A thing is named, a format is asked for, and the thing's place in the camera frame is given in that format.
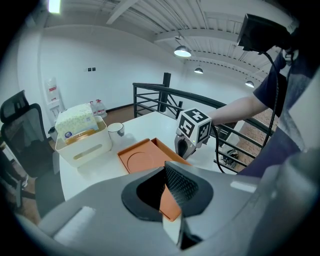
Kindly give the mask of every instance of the white table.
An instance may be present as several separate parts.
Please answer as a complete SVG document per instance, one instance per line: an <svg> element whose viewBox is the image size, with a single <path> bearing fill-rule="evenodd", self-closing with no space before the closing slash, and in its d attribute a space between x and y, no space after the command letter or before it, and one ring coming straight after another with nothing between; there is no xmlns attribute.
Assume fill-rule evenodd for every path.
<svg viewBox="0 0 320 256"><path fill-rule="evenodd" d="M78 169L72 167L60 156L60 176L65 200L72 198L89 186L122 175L128 172L120 163L117 152L144 139L158 138L171 150L175 151L177 121L159 112L152 112L124 123L125 136L121 148L112 147L103 154ZM216 140L211 137L191 155L187 161L199 168L220 172L215 159ZM223 168L227 174L232 171Z"/></svg>

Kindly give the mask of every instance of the white cup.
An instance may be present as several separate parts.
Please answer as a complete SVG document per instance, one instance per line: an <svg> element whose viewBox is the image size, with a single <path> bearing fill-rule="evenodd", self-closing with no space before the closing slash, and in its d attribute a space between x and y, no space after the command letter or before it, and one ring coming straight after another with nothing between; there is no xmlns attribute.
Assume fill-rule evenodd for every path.
<svg viewBox="0 0 320 256"><path fill-rule="evenodd" d="M113 145L120 145L125 135L125 126L123 123L115 122L108 126L108 132Z"/></svg>

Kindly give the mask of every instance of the office chair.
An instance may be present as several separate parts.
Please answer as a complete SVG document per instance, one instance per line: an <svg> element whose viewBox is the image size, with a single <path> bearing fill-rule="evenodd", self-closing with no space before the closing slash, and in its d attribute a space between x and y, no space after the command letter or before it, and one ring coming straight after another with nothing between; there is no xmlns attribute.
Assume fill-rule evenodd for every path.
<svg viewBox="0 0 320 256"><path fill-rule="evenodd" d="M25 91L7 99L0 108L1 134L25 172L35 179L35 201L41 218L65 201L59 154L49 145L41 108L29 105Z"/></svg>

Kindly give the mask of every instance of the white ceiling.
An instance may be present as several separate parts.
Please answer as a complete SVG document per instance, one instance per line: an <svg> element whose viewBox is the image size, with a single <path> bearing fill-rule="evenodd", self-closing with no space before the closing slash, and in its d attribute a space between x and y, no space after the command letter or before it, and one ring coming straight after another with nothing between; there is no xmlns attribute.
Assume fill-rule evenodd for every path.
<svg viewBox="0 0 320 256"><path fill-rule="evenodd" d="M219 65L260 82L271 64L265 56L237 46L245 14L287 28L292 23L286 13L262 0L61 0L61 12L91 12L95 19L104 15L106 26L115 20L129 22L152 34L151 41L170 53L186 45L192 50L188 61ZM274 59L278 52L274 47L268 53Z"/></svg>

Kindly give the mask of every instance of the orange tray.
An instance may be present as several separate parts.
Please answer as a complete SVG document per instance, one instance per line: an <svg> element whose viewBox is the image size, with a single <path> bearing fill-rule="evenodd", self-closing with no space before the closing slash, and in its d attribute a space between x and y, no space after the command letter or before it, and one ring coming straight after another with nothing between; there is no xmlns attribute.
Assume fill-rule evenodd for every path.
<svg viewBox="0 0 320 256"><path fill-rule="evenodd" d="M152 168L164 167L165 161L176 161L189 166L191 165L157 138L152 140L146 138L119 151L117 155L130 174ZM161 197L160 212L171 222L181 213L180 207L167 186L165 186Z"/></svg>

